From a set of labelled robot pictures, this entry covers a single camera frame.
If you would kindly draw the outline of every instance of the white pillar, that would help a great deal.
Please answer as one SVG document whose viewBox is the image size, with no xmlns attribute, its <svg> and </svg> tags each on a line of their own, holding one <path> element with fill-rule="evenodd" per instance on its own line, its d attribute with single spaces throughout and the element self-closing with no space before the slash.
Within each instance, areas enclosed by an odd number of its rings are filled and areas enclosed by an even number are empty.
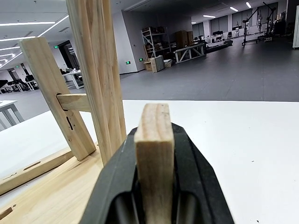
<svg viewBox="0 0 299 224">
<path fill-rule="evenodd" d="M 228 31 L 233 31 L 233 15 L 228 15 Z"/>
<path fill-rule="evenodd" d="M 209 20 L 204 21 L 205 37 L 211 36 L 211 22 Z"/>
</svg>

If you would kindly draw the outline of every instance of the wooden board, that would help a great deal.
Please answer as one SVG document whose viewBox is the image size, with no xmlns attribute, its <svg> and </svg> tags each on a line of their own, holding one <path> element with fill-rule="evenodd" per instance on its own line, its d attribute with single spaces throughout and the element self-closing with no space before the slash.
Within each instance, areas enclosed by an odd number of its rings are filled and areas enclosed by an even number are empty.
<svg viewBox="0 0 299 224">
<path fill-rule="evenodd" d="M 103 163 L 125 139 L 109 1 L 67 0 L 78 59 Z"/>
<path fill-rule="evenodd" d="M 174 135 L 167 104 L 146 104 L 134 135 L 146 224 L 171 224 Z"/>
<path fill-rule="evenodd" d="M 64 110 L 91 111 L 86 94 L 61 94 L 57 99 Z"/>
<path fill-rule="evenodd" d="M 66 148 L 12 173 L 0 180 L 0 195 L 60 166 L 71 157 L 73 157 L 71 149 Z"/>
<path fill-rule="evenodd" d="M 53 113 L 74 156 L 80 161 L 95 151 L 79 111 L 64 111 L 56 98 L 58 94 L 70 94 L 65 80 L 55 62 L 46 38 L 22 40 L 23 55 Z"/>
<path fill-rule="evenodd" d="M 1 208 L 0 223 L 78 223 L 102 168 L 98 149 L 83 161 L 71 158 Z"/>
</svg>

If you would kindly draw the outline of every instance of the gray floor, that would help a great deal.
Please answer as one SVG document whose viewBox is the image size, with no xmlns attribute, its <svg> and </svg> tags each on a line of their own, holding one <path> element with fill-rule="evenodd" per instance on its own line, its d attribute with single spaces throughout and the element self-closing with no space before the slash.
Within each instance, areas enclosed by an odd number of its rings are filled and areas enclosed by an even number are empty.
<svg viewBox="0 0 299 224">
<path fill-rule="evenodd" d="M 299 102 L 299 50 L 286 41 L 245 47 L 241 42 L 159 73 L 121 75 L 123 98 Z M 12 99 L 24 119 L 49 110 L 39 90 L 0 95 L 0 100 Z"/>
</svg>

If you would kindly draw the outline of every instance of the ceiling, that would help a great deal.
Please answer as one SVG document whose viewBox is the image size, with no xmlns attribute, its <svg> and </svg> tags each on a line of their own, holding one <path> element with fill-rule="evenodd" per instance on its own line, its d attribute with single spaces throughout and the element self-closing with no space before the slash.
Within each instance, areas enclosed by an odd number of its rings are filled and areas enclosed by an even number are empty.
<svg viewBox="0 0 299 224">
<path fill-rule="evenodd" d="M 202 15 L 217 17 L 232 13 L 233 6 L 240 11 L 248 9 L 247 0 L 110 0 L 112 13 L 125 11 L 139 11 L 151 13 L 178 13 L 192 17 L 194 22 L 202 22 L 207 18 Z M 252 7 L 262 5 L 263 0 L 248 0 Z M 277 0 L 266 0 L 267 3 Z M 1 0 L 0 23 L 16 22 L 57 22 L 67 15 L 65 0 Z M 52 25 L 24 25 L 0 27 L 0 39 L 38 36 Z M 70 21 L 67 18 L 44 35 L 51 46 L 69 40 L 72 37 Z M 0 42 L 0 49 L 18 46 L 17 41 Z M 20 49 L 3 50 L 0 55 L 19 54 Z M 1 56 L 0 59 L 10 60 L 11 56 Z M 15 58 L 0 70 L 14 67 L 24 62 L 23 55 Z"/>
</svg>

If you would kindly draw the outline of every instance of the white desk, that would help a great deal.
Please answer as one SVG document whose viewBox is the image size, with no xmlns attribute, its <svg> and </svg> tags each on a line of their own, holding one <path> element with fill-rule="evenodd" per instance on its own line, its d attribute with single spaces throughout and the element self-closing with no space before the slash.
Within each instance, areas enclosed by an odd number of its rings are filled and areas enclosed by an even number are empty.
<svg viewBox="0 0 299 224">
<path fill-rule="evenodd" d="M 84 87 L 84 85 L 80 85 L 80 86 L 79 86 L 79 84 L 78 84 L 78 82 L 77 82 L 77 79 L 76 79 L 76 77 L 75 77 L 75 75 L 78 75 L 78 74 L 81 74 L 81 70 L 79 70 L 79 71 L 74 71 L 74 72 L 70 72 L 70 73 L 66 73 L 66 74 L 64 74 L 64 75 L 62 75 L 62 76 L 63 76 L 63 77 L 65 77 L 65 76 L 71 76 L 71 79 L 72 79 L 72 81 L 73 81 L 73 83 L 74 83 L 73 86 L 75 86 L 76 89 L 81 89 L 81 88 Z"/>
<path fill-rule="evenodd" d="M 18 109 L 15 107 L 15 103 L 17 102 L 17 100 L 3 100 L 0 101 L 0 112 L 3 113 L 4 117 L 9 121 L 10 125 L 16 125 L 16 121 L 14 120 L 14 118 L 11 116 L 11 114 L 9 113 L 9 109 L 11 109 L 13 111 L 13 113 L 15 114 L 15 116 L 17 117 L 17 119 L 19 120 L 19 122 L 23 122 L 24 119 L 23 117 L 20 115 L 20 112 L 18 111 Z M 6 129 L 6 125 L 0 120 L 0 124 Z"/>
<path fill-rule="evenodd" d="M 127 133 L 147 102 L 124 100 Z M 298 222 L 299 103 L 163 102 L 213 166 L 236 224 Z M 91 115 L 81 114 L 95 140 Z M 67 146 L 50 112 L 0 132 L 0 141 L 9 148 L 0 150 L 0 176 Z M 35 182 L 1 196 L 0 207 Z"/>
</svg>

